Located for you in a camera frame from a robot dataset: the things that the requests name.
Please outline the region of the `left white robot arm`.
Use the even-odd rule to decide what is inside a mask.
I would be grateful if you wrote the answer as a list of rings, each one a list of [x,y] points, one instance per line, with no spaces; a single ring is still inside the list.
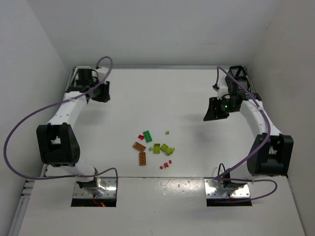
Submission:
[[[100,180],[95,176],[98,171],[80,159],[73,127],[90,100],[103,103],[110,100],[110,83],[105,80],[107,72],[104,67],[75,69],[63,103],[47,124],[36,129],[41,161],[75,175],[79,187],[90,191],[99,188]]]

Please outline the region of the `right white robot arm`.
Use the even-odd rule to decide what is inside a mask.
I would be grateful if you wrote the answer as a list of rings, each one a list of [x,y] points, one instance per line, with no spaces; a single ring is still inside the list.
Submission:
[[[286,176],[293,150],[293,138],[283,134],[268,117],[262,98],[253,92],[246,74],[217,76],[213,85],[216,96],[209,99],[204,121],[227,119],[231,113],[240,113],[247,121],[254,142],[249,154],[232,167],[217,174],[215,180],[247,182],[263,176]]]

